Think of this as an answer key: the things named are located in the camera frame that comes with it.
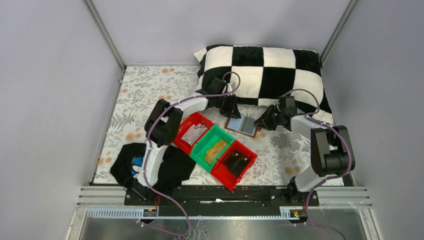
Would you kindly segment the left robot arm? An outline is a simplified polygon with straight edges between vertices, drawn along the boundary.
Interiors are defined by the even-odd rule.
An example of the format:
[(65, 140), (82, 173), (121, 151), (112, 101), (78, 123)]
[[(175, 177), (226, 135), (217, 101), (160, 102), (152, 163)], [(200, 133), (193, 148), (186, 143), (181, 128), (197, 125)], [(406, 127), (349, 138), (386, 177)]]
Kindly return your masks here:
[(146, 131), (145, 154), (140, 166), (133, 165), (134, 182), (132, 190), (142, 199), (147, 199), (158, 181), (160, 165), (168, 146), (177, 137), (183, 118), (210, 108), (217, 108), (224, 117), (239, 119), (235, 91), (224, 78), (214, 78), (206, 87), (193, 95), (173, 103), (159, 100), (150, 113), (144, 129)]

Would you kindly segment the brown leather card holder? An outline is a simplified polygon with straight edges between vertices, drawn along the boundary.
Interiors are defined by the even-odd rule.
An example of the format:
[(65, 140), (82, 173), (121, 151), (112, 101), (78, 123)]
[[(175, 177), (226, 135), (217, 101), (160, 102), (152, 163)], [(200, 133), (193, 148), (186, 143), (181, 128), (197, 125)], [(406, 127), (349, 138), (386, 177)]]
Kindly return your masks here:
[(248, 137), (251, 137), (251, 138), (255, 138), (256, 137), (256, 134), (258, 132), (258, 128), (257, 127), (256, 127), (256, 132), (255, 132), (254, 135), (248, 135), (248, 134), (242, 132), (242, 128), (243, 128), (243, 125), (244, 125), (245, 117), (248, 117), (248, 116), (242, 115), (241, 118), (239, 118), (239, 119), (228, 117), (227, 118), (227, 121), (226, 121), (226, 123), (224, 125), (224, 129), (230, 130), (230, 131), (233, 131), (235, 133), (238, 133), (238, 134), (241, 134), (241, 135), (245, 135), (245, 136), (248, 136)]

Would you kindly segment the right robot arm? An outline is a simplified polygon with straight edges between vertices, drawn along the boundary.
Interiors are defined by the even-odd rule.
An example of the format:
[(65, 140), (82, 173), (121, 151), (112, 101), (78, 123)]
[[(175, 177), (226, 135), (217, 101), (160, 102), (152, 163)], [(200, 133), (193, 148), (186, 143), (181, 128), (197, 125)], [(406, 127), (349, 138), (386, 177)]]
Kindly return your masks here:
[(348, 129), (301, 114), (293, 96), (281, 96), (278, 104), (270, 105), (254, 124), (269, 131), (282, 126), (310, 141), (310, 166), (290, 180), (284, 192), (288, 201), (306, 199), (308, 192), (327, 180), (346, 176), (356, 166)]

